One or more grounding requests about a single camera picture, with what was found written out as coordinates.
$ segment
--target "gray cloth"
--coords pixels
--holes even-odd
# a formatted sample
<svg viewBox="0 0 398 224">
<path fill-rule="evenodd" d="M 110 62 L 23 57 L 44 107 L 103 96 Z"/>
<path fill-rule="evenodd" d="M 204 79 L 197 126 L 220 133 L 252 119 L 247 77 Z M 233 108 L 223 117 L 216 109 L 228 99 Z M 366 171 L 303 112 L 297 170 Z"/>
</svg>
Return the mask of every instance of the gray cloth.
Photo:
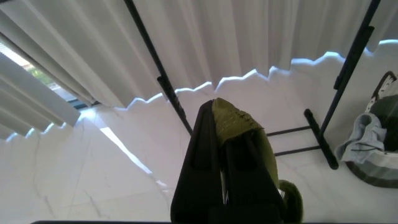
<svg viewBox="0 0 398 224">
<path fill-rule="evenodd" d="M 381 128 L 377 116 L 371 113 L 361 114 L 356 118 L 348 140 L 335 149 L 336 157 L 341 161 L 363 164 L 372 153 L 384 151 L 385 137 L 386 130 Z"/>
</svg>

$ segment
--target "curtain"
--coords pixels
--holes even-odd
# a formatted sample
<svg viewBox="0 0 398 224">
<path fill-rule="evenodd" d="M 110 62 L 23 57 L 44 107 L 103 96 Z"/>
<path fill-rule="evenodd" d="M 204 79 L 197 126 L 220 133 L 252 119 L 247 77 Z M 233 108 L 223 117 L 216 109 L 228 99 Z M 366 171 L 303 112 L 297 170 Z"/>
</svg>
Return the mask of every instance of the curtain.
<svg viewBox="0 0 398 224">
<path fill-rule="evenodd" d="M 159 92 L 152 57 L 123 0 L 9 1 L 0 39 L 86 104 L 125 108 Z"/>
<path fill-rule="evenodd" d="M 79 111 L 3 54 L 0 68 L 0 139 L 76 123 Z"/>
<path fill-rule="evenodd" d="M 214 85 L 223 77 L 327 51 L 346 57 L 370 0 L 134 0 L 175 88 Z M 381 1 L 368 49 L 397 39 L 398 1 Z"/>
</svg>

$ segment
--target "glass pane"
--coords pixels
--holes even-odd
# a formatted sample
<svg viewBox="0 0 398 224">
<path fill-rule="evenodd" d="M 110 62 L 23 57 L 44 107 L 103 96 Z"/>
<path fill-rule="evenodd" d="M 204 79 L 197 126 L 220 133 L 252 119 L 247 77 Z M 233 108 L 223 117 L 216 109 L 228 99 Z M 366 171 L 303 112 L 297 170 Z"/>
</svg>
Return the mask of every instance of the glass pane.
<svg viewBox="0 0 398 224">
<path fill-rule="evenodd" d="M 58 84 L 56 84 L 50 77 L 48 77 L 45 73 L 35 68 L 32 64 L 30 64 L 27 60 L 23 59 L 21 56 L 13 52 L 11 49 L 6 47 L 4 44 L 0 43 L 0 52 L 7 56 L 9 59 L 13 60 L 19 66 L 24 68 L 30 74 L 32 74 L 36 79 L 42 82 L 44 85 L 47 85 L 52 91 L 54 91 L 58 96 L 61 96 L 66 101 L 75 100 L 72 94 L 61 88 Z"/>
</svg>

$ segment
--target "marble floor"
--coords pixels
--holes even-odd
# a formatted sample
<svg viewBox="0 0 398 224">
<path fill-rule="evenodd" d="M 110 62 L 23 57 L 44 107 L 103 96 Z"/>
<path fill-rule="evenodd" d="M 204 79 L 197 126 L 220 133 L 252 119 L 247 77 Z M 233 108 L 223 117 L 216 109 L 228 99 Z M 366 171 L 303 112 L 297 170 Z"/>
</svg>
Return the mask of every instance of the marble floor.
<svg viewBox="0 0 398 224">
<path fill-rule="evenodd" d="M 398 72 L 398 55 L 379 46 L 364 54 L 326 131 L 331 147 L 348 136 L 383 74 Z M 322 121 L 342 58 L 294 60 L 272 69 L 207 83 L 178 97 L 193 126 L 200 105 L 222 97 L 250 113 L 267 132 L 306 125 L 310 108 Z M 36 220 L 168 221 L 189 135 L 161 95 L 126 110 L 97 106 L 76 126 L 52 126 L 0 142 L 0 223 Z M 311 131 L 270 137 L 275 152 L 316 145 Z M 398 190 L 357 179 L 344 164 L 331 170 L 320 150 L 277 158 L 279 177 L 294 182 L 305 222 L 393 223 Z"/>
</svg>

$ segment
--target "clothes rack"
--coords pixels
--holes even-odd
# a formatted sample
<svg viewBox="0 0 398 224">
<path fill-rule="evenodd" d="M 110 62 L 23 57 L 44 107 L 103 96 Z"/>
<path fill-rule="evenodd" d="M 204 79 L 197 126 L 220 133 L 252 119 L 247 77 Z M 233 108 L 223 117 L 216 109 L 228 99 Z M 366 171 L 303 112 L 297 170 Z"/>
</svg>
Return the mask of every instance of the clothes rack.
<svg viewBox="0 0 398 224">
<path fill-rule="evenodd" d="M 149 34 L 146 31 L 146 28 L 139 16 L 139 13 L 138 13 L 133 1 L 132 0 L 124 0 L 124 2 L 126 3 L 126 6 L 129 9 L 129 12 L 130 12 L 132 18 L 134 19 L 134 22 L 136 23 L 136 26 L 139 29 L 139 32 L 141 33 L 141 36 L 144 39 L 144 42 L 145 42 L 154 62 L 156 64 L 156 67 L 159 70 L 160 77 L 157 78 L 157 81 L 159 82 L 160 86 L 162 87 L 166 97 L 169 99 L 175 112 L 178 114 L 178 117 L 181 119 L 181 122 L 184 124 L 188 133 L 192 134 L 192 128 L 188 123 L 185 112 L 175 94 L 175 90 L 173 89 L 173 86 L 166 74 L 166 71 L 164 70 L 162 62 L 160 61 L 160 58 L 157 55 L 155 47 L 153 46 L 153 44 L 150 40 Z M 285 151 L 285 152 L 278 152 L 278 153 L 275 153 L 275 156 L 283 156 L 283 155 L 293 154 L 293 153 L 297 153 L 297 152 L 305 152 L 305 151 L 310 151 L 310 150 L 315 150 L 315 149 L 321 149 L 323 155 L 325 156 L 326 160 L 328 161 L 330 168 L 332 168 L 332 169 L 338 168 L 338 162 L 336 160 L 336 157 L 332 153 L 329 144 L 327 143 L 327 141 L 324 137 L 324 133 L 325 133 L 325 130 L 331 120 L 331 117 L 333 116 L 333 113 L 336 110 L 336 107 L 341 99 L 341 96 L 344 93 L 344 90 L 348 84 L 348 81 L 350 80 L 350 78 L 354 72 L 355 66 L 358 63 L 359 59 L 361 58 L 361 54 L 363 53 L 363 51 L 366 47 L 366 44 L 368 43 L 369 38 L 372 35 L 374 27 L 370 26 L 370 21 L 372 20 L 373 15 L 376 12 L 376 9 L 377 9 L 379 3 L 380 3 L 380 0 L 372 0 L 368 7 L 368 10 L 367 10 L 365 17 L 361 23 L 361 26 L 359 27 L 359 30 L 355 36 L 355 39 L 351 45 L 351 48 L 348 52 L 348 55 L 343 64 L 343 67 L 340 71 L 340 74 L 337 76 L 336 82 L 333 87 L 335 90 L 337 90 L 337 92 L 335 94 L 333 101 L 331 102 L 331 105 L 329 107 L 329 110 L 326 114 L 325 119 L 322 122 L 321 127 L 319 127 L 317 121 L 313 117 L 313 113 L 311 112 L 311 110 L 306 109 L 304 111 L 304 116 L 307 119 L 308 126 L 286 129 L 286 130 L 277 131 L 277 132 L 267 134 L 268 137 L 271 137 L 271 136 L 276 136 L 276 135 L 280 135 L 280 134 L 287 134 L 287 133 L 293 133 L 296 131 L 303 131 L 303 130 L 311 129 L 314 136 L 317 139 L 318 145 L 311 146 L 311 147 L 305 147 L 305 148 L 301 148 L 301 149 L 293 149 L 293 150 Z"/>
</svg>

